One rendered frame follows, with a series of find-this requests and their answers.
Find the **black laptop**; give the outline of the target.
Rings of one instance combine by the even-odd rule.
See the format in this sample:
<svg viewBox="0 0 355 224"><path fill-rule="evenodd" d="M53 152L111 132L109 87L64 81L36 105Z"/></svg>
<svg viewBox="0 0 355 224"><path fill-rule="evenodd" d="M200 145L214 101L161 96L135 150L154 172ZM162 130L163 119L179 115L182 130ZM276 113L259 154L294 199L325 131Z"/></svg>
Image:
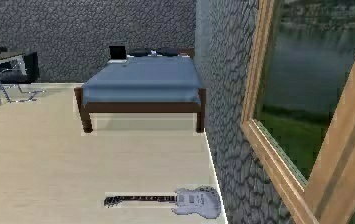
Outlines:
<svg viewBox="0 0 355 224"><path fill-rule="evenodd" d="M124 45L112 45L109 47L110 62L125 62L127 60L126 47Z"/></svg>

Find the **wooden framed window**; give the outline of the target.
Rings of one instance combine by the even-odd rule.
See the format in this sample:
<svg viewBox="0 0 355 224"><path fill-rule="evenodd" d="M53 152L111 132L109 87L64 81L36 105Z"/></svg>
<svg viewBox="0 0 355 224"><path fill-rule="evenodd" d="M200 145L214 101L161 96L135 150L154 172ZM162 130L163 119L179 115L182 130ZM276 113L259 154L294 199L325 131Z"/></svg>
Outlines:
<svg viewBox="0 0 355 224"><path fill-rule="evenodd" d="M355 224L355 0L258 0L241 127L295 224Z"/></svg>

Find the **blue bed with brown frame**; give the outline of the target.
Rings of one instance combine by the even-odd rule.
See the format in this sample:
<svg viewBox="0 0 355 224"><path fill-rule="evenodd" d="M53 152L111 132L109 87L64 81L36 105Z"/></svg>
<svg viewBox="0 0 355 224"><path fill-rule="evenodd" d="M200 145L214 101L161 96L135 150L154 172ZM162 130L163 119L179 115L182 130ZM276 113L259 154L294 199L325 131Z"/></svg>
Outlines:
<svg viewBox="0 0 355 224"><path fill-rule="evenodd" d="M74 89L83 131L93 131L92 113L194 113L202 133L206 88L193 58L184 48L107 64Z"/></svg>

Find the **white electric guitar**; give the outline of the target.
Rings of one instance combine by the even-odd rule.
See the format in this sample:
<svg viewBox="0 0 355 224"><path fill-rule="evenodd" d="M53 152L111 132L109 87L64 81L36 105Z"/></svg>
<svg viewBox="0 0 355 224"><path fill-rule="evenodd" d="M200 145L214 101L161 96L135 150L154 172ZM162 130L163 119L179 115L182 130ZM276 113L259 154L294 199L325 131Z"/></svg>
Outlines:
<svg viewBox="0 0 355 224"><path fill-rule="evenodd" d="M214 187L199 186L195 189L178 188L174 195L163 196L107 196L105 207L117 206L125 201L172 203L176 215L197 214L204 219L217 219L221 214L221 198Z"/></svg>

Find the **black office chair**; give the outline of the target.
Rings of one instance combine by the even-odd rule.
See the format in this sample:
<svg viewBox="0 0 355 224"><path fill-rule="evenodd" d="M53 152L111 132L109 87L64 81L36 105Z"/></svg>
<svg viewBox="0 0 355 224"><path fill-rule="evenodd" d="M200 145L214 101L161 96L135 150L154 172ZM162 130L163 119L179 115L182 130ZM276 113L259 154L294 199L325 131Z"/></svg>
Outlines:
<svg viewBox="0 0 355 224"><path fill-rule="evenodd" d="M15 65L12 65L10 62L0 64L0 90L8 103L36 101L35 96L38 93L44 93L44 90L42 89L34 91L23 91L21 89L21 84L32 84L40 77L38 54L36 52L24 55L23 61L25 64L25 75L22 74L19 63L16 63ZM29 97L26 99L12 100L7 92L6 85L17 87L20 93L28 94Z"/></svg>

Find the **dark blue pillow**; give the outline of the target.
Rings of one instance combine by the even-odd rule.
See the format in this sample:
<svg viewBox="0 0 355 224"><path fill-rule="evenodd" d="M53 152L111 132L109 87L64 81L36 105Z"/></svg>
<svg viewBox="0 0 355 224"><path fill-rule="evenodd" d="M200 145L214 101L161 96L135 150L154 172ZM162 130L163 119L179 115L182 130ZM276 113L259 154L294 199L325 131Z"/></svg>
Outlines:
<svg viewBox="0 0 355 224"><path fill-rule="evenodd" d="M149 48L135 48L135 49L130 49L128 51L128 54L134 57L144 57L150 55L151 50Z"/></svg>
<svg viewBox="0 0 355 224"><path fill-rule="evenodd" d="M167 57L173 57L179 55L179 52L176 48L162 47L162 48L158 48L156 52L158 55L167 56Z"/></svg>

